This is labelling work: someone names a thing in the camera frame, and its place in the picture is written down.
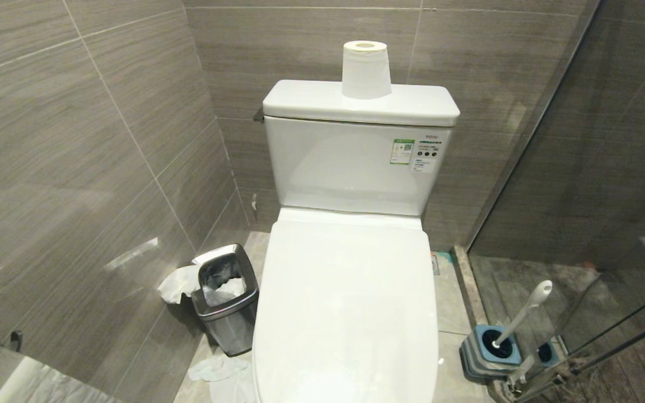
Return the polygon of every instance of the gray tile wall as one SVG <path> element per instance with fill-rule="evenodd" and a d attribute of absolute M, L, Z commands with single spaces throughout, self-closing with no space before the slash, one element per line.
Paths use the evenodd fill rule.
<path fill-rule="evenodd" d="M 200 328 L 156 288 L 248 232 L 180 2 L 0 0 L 0 341 L 172 401 Z"/>
<path fill-rule="evenodd" d="M 586 23 L 587 0 L 184 0 L 248 218 L 277 217 L 264 128 L 251 121 L 279 79 L 339 80 L 342 45 L 389 46 L 392 81 L 443 85 L 461 119 L 423 223 L 433 249 L 468 244 L 515 144 L 528 136 Z M 253 215 L 249 197 L 258 194 Z"/>
<path fill-rule="evenodd" d="M 645 7 L 607 2 L 473 252 L 614 268 L 640 236 Z"/>

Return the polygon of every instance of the toilet bowl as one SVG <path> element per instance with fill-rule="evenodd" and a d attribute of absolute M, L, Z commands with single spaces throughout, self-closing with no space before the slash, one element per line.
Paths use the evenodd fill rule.
<path fill-rule="evenodd" d="M 281 80 L 263 101 L 280 204 L 253 334 L 260 403 L 430 403 L 437 309 L 420 216 L 459 116 L 443 87 L 374 100 Z"/>
<path fill-rule="evenodd" d="M 432 401 L 437 346 L 419 219 L 282 209 L 253 341 L 258 402 Z"/>

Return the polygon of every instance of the toilet tank lid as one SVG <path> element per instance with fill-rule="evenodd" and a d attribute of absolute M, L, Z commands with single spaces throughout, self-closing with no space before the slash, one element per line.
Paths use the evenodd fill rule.
<path fill-rule="evenodd" d="M 282 79 L 263 100 L 263 113 L 278 118 L 452 127 L 459 108 L 445 87 L 392 84 L 392 94 L 349 99 L 342 82 Z"/>

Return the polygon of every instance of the toilet brush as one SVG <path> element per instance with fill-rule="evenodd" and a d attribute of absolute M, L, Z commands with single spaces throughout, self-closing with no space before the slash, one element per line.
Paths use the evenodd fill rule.
<path fill-rule="evenodd" d="M 473 332 L 459 348 L 466 378 L 474 382 L 504 379 L 519 369 L 522 355 L 514 330 L 518 329 L 532 310 L 546 301 L 552 287 L 549 280 L 539 283 L 509 326 L 474 326 Z"/>

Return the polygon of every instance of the toilet brush handle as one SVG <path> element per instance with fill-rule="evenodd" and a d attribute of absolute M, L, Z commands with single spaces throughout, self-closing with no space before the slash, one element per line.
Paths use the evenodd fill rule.
<path fill-rule="evenodd" d="M 522 324 L 522 321 L 524 321 L 524 318 L 527 317 L 527 314 L 532 311 L 532 309 L 537 308 L 538 306 L 540 306 L 540 304 L 543 304 L 544 301 L 546 301 L 547 297 L 551 293 L 552 288 L 553 285 L 549 280 L 545 280 L 539 283 L 534 291 L 532 291 L 532 295 L 529 296 L 527 303 L 524 304 L 522 309 L 514 318 L 514 321 L 512 321 L 509 327 L 507 327 L 507 329 L 502 333 L 501 336 L 496 339 L 496 341 L 492 342 L 492 346 L 499 349 L 499 346 L 502 345 L 504 340 L 507 340 L 507 338 L 512 335 L 514 330 L 516 330 L 517 327 Z"/>

